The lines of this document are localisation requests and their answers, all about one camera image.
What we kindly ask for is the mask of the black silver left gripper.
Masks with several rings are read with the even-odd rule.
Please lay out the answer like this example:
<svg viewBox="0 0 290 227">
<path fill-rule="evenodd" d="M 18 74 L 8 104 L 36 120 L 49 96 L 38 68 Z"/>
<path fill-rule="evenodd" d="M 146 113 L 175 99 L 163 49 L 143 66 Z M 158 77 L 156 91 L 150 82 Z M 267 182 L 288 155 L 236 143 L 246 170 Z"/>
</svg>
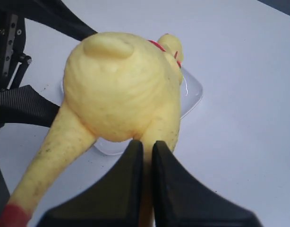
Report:
<svg viewBox="0 0 290 227">
<path fill-rule="evenodd" d="M 30 85 L 20 86 L 32 63 L 24 53 L 24 18 L 78 41 L 98 33 L 60 0 L 0 0 L 0 128 L 5 123 L 50 127 L 59 110 Z"/>
</svg>

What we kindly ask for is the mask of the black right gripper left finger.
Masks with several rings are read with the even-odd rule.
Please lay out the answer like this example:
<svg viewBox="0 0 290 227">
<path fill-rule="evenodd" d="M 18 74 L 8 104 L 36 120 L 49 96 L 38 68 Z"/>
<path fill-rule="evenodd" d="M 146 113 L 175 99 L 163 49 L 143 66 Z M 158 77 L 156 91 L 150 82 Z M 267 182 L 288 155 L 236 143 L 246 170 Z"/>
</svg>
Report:
<svg viewBox="0 0 290 227">
<path fill-rule="evenodd" d="M 143 145 L 132 140 L 99 181 L 69 201 L 48 210 L 39 227 L 137 227 L 143 170 Z"/>
</svg>

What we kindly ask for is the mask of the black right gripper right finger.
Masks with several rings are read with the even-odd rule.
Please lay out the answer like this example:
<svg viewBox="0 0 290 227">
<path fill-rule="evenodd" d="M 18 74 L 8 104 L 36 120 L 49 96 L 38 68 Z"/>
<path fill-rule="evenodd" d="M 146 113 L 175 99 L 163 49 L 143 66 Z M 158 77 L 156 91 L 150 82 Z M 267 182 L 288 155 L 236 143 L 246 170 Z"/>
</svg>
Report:
<svg viewBox="0 0 290 227">
<path fill-rule="evenodd" d="M 164 141 L 152 153 L 152 192 L 158 227 L 256 227 L 256 215 L 195 179 Z"/>
</svg>

